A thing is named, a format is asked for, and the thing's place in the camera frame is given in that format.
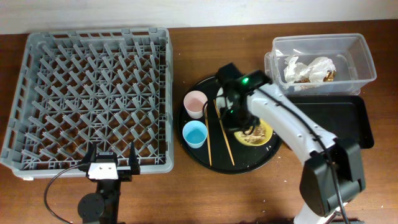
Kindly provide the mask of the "white paper napkin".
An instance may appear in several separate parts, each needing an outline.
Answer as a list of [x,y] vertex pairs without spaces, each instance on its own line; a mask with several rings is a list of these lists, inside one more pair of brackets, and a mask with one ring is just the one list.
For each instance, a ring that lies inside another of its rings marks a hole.
[[287,83],[321,83],[331,77],[336,67],[332,59],[317,57],[309,65],[298,62],[299,56],[285,59],[284,78]]

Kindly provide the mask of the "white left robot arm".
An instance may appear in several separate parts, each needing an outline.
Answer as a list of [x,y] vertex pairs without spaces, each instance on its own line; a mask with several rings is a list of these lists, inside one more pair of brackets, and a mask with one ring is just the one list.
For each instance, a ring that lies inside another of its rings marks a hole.
[[96,144],[92,143],[78,164],[87,179],[96,183],[96,191],[79,201],[78,214],[82,222],[117,223],[121,184],[130,182],[133,175],[141,173],[134,145],[130,145],[128,166],[125,168],[118,168],[116,153],[98,152]]

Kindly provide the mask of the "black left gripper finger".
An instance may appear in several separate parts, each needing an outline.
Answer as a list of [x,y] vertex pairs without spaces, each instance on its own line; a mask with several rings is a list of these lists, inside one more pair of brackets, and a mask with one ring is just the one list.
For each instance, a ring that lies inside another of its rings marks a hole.
[[130,168],[138,168],[139,167],[139,161],[136,156],[136,151],[135,151],[133,142],[130,143],[128,164],[129,164]]
[[88,150],[81,160],[81,164],[90,164],[91,162],[94,162],[96,159],[96,144],[95,143],[89,143],[88,144]]

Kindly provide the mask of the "yellow bowl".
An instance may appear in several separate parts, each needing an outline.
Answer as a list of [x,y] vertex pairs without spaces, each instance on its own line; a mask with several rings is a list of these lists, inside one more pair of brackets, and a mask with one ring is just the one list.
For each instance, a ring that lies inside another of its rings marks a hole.
[[250,127],[248,131],[238,131],[234,133],[235,138],[245,146],[262,146],[267,143],[274,130],[263,120],[255,128]]

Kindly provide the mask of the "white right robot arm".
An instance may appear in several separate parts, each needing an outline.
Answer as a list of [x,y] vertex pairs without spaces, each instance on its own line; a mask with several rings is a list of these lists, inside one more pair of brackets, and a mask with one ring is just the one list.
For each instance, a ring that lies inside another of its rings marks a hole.
[[228,131],[251,133],[265,121],[303,165],[299,191],[304,205],[294,223],[330,223],[366,188],[361,148],[340,139],[297,108],[262,71],[242,74],[229,63],[215,74],[224,101],[220,121]]

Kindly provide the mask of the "pink plastic cup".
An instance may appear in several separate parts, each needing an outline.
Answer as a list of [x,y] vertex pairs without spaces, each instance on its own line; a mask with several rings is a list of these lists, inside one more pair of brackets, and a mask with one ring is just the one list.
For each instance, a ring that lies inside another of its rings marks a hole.
[[203,106],[207,101],[208,98],[203,92],[194,90],[185,95],[183,105],[191,118],[200,119],[203,116]]

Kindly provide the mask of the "blue plastic cup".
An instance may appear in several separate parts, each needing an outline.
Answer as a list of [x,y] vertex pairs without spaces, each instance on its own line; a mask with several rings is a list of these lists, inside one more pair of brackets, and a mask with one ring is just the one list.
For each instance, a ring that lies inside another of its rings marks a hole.
[[208,136],[208,129],[201,121],[189,121],[182,130],[182,135],[189,147],[202,147]]

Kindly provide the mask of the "food scraps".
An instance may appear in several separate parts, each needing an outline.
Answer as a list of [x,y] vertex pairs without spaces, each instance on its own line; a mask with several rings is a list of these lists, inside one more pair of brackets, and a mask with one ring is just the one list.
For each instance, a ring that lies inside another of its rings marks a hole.
[[265,130],[262,126],[256,126],[255,129],[251,128],[251,134],[245,134],[244,132],[241,133],[242,139],[250,144],[258,144],[259,142],[265,139]]

